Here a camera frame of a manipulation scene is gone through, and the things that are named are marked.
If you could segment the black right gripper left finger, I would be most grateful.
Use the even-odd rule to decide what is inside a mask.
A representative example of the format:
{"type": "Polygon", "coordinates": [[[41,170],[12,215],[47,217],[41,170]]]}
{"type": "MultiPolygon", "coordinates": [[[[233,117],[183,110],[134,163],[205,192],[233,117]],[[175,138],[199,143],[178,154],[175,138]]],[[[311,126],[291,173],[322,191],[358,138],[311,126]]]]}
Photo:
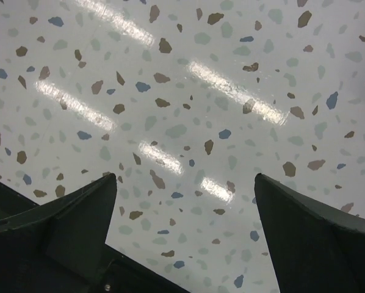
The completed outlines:
{"type": "Polygon", "coordinates": [[[113,173],[42,205],[0,182],[0,292],[88,292],[116,195],[113,173]]]}

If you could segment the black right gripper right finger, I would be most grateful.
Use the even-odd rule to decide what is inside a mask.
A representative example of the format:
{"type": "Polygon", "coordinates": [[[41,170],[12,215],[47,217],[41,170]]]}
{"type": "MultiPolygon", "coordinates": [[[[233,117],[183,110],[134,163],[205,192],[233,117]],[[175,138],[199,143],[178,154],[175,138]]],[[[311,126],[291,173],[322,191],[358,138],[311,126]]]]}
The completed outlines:
{"type": "Polygon", "coordinates": [[[365,292],[365,219],[262,173],[255,199],[280,292],[365,292]]]}

